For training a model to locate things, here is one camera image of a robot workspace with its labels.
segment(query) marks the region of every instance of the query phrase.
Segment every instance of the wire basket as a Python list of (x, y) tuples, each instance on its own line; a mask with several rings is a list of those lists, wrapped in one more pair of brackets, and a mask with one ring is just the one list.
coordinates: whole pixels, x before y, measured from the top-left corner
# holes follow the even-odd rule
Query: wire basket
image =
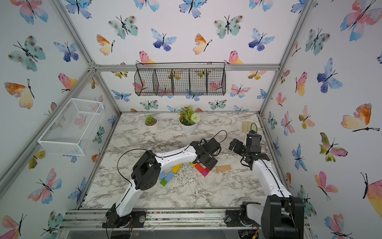
[(95, 137), (103, 111), (101, 102), (71, 98), (38, 143), (49, 153), (85, 156), (85, 144)]
[(138, 96), (187, 96), (225, 94), (225, 63), (136, 64), (135, 93)]

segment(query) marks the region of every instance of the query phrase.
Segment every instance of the white marble surface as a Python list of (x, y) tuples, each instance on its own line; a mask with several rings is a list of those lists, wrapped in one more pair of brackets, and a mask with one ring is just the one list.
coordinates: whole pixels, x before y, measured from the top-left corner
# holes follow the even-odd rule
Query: white marble surface
[[(107, 152), (97, 169), (94, 181), (88, 191), (82, 208), (110, 208), (124, 193), (129, 182), (117, 172), (117, 160), (121, 154), (134, 148), (152, 149), (161, 153), (175, 150), (202, 138), (210, 139), (220, 130), (226, 130), (228, 137), (221, 143), (222, 151), (216, 157), (216, 166), (231, 165), (232, 171), (216, 173), (216, 168), (203, 177), (190, 163), (183, 164), (178, 173), (164, 187), (157, 184), (143, 192), (135, 208), (177, 208), (177, 207), (234, 207), (242, 201), (265, 202), (264, 191), (253, 171), (240, 164), (241, 157), (228, 150), (233, 138), (244, 141), (241, 132), (242, 121), (260, 123), (252, 112), (199, 112), (202, 121), (192, 135), (182, 132), (179, 115), (176, 113), (123, 114), (111, 138)], [(156, 133), (146, 131), (143, 121), (148, 115), (159, 120)], [(216, 136), (223, 140), (225, 133)], [(269, 154), (263, 137), (262, 152)], [(144, 151), (136, 150), (125, 154), (119, 163), (121, 173), (130, 179), (132, 167)]]

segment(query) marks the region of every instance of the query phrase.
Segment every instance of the black wire basket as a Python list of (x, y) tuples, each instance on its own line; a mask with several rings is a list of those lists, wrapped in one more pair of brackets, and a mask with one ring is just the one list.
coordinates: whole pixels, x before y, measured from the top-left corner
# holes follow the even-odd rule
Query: black wire basket
[(226, 91), (222, 62), (138, 63), (136, 67), (138, 96), (223, 96)]

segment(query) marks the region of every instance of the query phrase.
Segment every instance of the white wire mesh basket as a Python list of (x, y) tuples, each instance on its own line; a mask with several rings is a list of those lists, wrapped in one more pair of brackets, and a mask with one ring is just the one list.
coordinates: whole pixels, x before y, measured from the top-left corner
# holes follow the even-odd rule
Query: white wire mesh basket
[(85, 144), (95, 137), (103, 111), (101, 102), (71, 98), (38, 143), (50, 153), (85, 156)]

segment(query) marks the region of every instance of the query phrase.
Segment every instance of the white flower pot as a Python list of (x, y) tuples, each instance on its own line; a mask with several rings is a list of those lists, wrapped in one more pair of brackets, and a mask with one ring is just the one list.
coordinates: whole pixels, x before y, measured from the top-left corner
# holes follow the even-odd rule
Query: white flower pot
[(182, 123), (180, 123), (180, 125), (182, 126), (182, 130), (186, 133), (186, 134), (192, 134), (195, 132), (196, 130), (196, 126), (197, 126), (197, 123), (196, 124), (193, 124), (193, 125), (183, 125)]

